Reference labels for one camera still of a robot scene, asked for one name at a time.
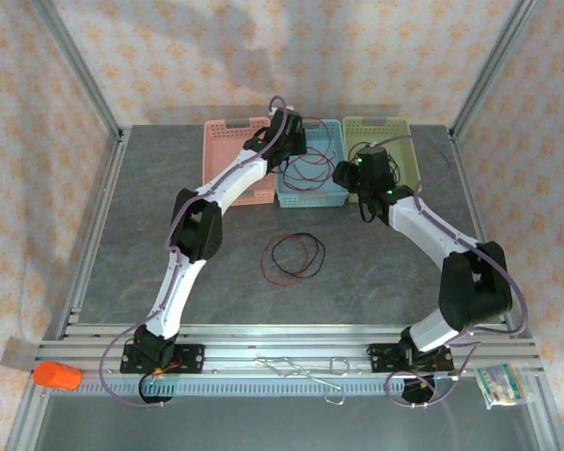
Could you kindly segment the aluminium mounting rail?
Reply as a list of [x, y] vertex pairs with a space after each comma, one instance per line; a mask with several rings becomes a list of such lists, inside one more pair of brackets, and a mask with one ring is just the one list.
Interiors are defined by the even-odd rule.
[[[352, 375], [370, 371], [367, 348], [371, 344], [395, 344], [400, 340], [401, 326], [376, 325], [183, 325], [177, 342], [201, 344], [205, 347], [206, 374], [230, 376], [261, 375], [265, 369], [258, 358], [290, 357], [311, 369], [324, 369], [331, 358], [346, 359]], [[112, 344], [123, 331], [119, 324], [72, 324], [60, 340], [44, 340], [39, 345], [34, 365], [58, 361], [96, 373], [104, 354], [104, 371], [118, 372], [127, 337]], [[512, 363], [535, 374], [543, 372], [535, 341], [527, 337], [498, 334], [477, 334], [462, 341], [478, 340], [479, 347], [469, 360], [467, 369]]]

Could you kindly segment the aluminium frame post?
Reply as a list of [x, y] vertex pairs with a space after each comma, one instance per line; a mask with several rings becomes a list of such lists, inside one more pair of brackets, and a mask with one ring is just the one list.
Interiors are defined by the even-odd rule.
[[507, 62], [513, 48], [524, 33], [535, 9], [542, 0], [517, 0], [515, 7], [499, 37], [486, 58], [476, 81], [470, 89], [453, 125], [448, 129], [452, 142], [457, 142], [466, 133], [466, 129], [474, 119], [477, 110], [482, 106], [494, 81]]
[[123, 134], [111, 108], [104, 98], [95, 77], [76, 45], [69, 28], [63, 21], [54, 0], [30, 0], [48, 31], [54, 38], [60, 53], [65, 57], [70, 69], [81, 84], [82, 89], [93, 105], [102, 125], [109, 135], [118, 142]]

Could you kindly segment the pink plastic basket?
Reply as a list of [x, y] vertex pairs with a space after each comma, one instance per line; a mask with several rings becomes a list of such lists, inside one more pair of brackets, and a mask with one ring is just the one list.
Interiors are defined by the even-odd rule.
[[[267, 117], [209, 120], [203, 127], [202, 185], [224, 171], [237, 157], [243, 144], [262, 127], [268, 127]], [[233, 207], [272, 204], [275, 195], [275, 174], [247, 188]]]

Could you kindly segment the aluminium side rail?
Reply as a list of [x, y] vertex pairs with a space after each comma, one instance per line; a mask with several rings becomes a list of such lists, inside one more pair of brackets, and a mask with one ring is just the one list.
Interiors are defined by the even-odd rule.
[[[447, 139], [449, 140], [453, 158], [460, 174], [462, 188], [477, 237], [484, 239], [486, 237], [485, 228], [481, 222], [479, 208], [470, 186], [458, 138], [451, 129], [447, 130]], [[540, 451], [564, 451], [564, 427], [559, 418], [556, 402], [539, 355], [537, 355], [536, 362], [537, 367], [529, 367], [527, 369], [528, 373], [525, 375], [528, 387], [534, 394], [533, 401], [525, 406], [527, 407], [527, 414], [535, 433], [535, 442]]]
[[[131, 132], [130, 128], [124, 128], [119, 132], [103, 171], [100, 190], [90, 218], [90, 226], [81, 248], [80, 260], [75, 269], [65, 305], [57, 317], [55, 331], [48, 334], [48, 337], [58, 344], [63, 341], [71, 317], [81, 312]], [[5, 451], [33, 451], [35, 449], [52, 393], [51, 389], [35, 384], [32, 379], [27, 381]]]

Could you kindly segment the green plastic basket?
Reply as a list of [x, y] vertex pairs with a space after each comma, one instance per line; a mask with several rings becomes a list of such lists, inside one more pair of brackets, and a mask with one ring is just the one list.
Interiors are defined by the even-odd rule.
[[[344, 117], [342, 131], [345, 160], [351, 163], [357, 163], [356, 153], [366, 145], [411, 134], [409, 122], [400, 117]], [[399, 185], [414, 188], [420, 180], [420, 172], [413, 141], [402, 137], [384, 144], [384, 148], [399, 170]]]

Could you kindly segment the small packet at rail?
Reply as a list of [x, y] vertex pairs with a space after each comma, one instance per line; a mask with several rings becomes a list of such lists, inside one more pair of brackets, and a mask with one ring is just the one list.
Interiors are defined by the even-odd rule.
[[487, 410], [525, 405], [533, 400], [525, 365], [504, 363], [478, 367], [474, 375]]

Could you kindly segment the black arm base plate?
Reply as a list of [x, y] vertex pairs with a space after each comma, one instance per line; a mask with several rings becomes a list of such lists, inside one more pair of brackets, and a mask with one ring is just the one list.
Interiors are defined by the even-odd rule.
[[371, 369], [374, 373], [451, 372], [455, 370], [453, 357], [448, 347], [423, 352], [417, 348], [405, 348], [400, 344], [371, 344], [367, 348]]
[[156, 362], [135, 345], [124, 346], [119, 371], [123, 374], [200, 374], [204, 364], [205, 347], [200, 344], [168, 346]]

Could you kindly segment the orange plastic cylinder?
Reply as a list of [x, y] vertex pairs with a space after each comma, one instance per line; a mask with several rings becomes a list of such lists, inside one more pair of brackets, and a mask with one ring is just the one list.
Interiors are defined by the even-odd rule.
[[55, 361], [41, 362], [33, 373], [37, 385], [61, 390], [74, 390], [82, 382], [80, 369]]

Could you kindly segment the blue plastic basket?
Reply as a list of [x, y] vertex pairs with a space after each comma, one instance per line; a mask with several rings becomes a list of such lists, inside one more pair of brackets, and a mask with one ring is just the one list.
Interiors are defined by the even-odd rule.
[[276, 173], [276, 196], [281, 208], [342, 207], [348, 191], [333, 182], [338, 163], [345, 160], [341, 123], [310, 117], [304, 122], [306, 154], [290, 157]]

